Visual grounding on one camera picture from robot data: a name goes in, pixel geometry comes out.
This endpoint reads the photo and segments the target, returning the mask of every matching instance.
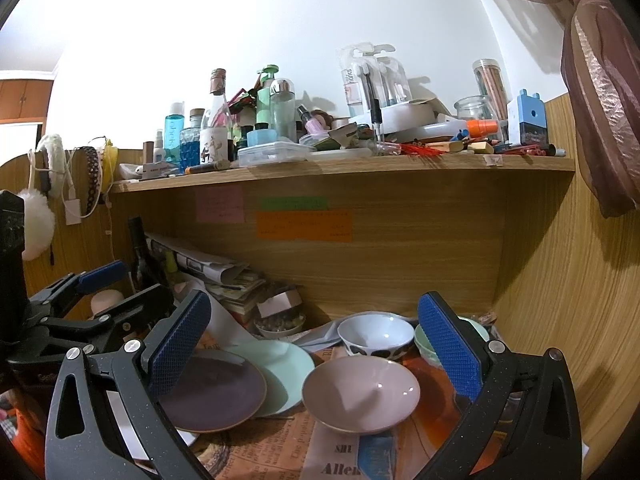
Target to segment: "fluffy white ball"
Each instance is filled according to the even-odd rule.
[[[23,189],[18,196],[24,200],[24,251],[26,262],[40,256],[51,245],[56,216],[49,209],[47,197],[37,189]]]

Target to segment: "dark bottle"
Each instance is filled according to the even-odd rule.
[[[169,286],[162,265],[151,256],[146,246],[145,230],[142,218],[136,216],[129,219],[129,233],[133,245],[134,259],[131,265],[131,279],[137,292],[145,290],[156,283]]]

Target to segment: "blue liquid bottle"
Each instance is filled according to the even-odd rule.
[[[184,101],[172,103],[164,118],[164,160],[180,164],[180,132],[184,128]]]
[[[189,113],[191,126],[180,132],[180,173],[190,166],[200,164],[200,125],[204,108],[194,108]]]

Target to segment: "green bowl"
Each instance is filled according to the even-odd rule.
[[[471,325],[476,329],[476,332],[478,332],[482,336],[482,339],[484,339],[485,341],[489,341],[489,333],[477,321],[474,321],[473,319],[469,319],[468,317],[462,317],[462,316],[458,316],[458,317],[460,319],[464,319],[465,321],[468,321],[469,323],[471,323]],[[418,347],[418,350],[420,351],[420,355],[425,361],[427,361],[431,366],[435,366],[436,368],[442,368],[440,359],[438,359],[438,356],[436,355],[436,352],[433,349],[433,346],[431,346],[429,339],[424,334],[424,330],[422,330],[422,327],[420,325],[418,325],[415,329],[414,341],[415,341],[415,345]]]

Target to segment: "brown curtain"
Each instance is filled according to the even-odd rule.
[[[562,0],[533,0],[555,4]],[[640,50],[609,0],[569,0],[562,77],[578,163],[605,217],[640,208]]]

